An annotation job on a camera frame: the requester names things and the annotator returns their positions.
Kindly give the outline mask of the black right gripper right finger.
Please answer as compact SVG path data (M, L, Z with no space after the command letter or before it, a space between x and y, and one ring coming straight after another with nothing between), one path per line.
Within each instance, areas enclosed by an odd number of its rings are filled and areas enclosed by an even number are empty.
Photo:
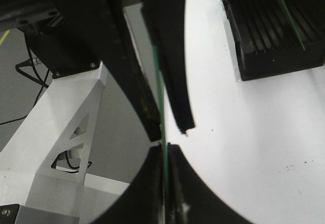
M165 82L175 123L183 134L195 127L185 62L186 0L142 0L144 20Z

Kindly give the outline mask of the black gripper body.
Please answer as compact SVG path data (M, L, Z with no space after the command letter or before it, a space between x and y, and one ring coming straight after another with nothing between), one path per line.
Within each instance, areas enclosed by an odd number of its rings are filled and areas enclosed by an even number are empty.
M1 30L10 28L27 35L54 78L93 70L102 62L73 32L57 0L1 0Z

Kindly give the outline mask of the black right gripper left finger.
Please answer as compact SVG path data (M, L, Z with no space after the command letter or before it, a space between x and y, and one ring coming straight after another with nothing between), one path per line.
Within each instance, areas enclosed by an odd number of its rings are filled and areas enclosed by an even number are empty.
M121 1L57 0L57 5L73 32L122 89L149 140L160 140L160 113L136 56Z

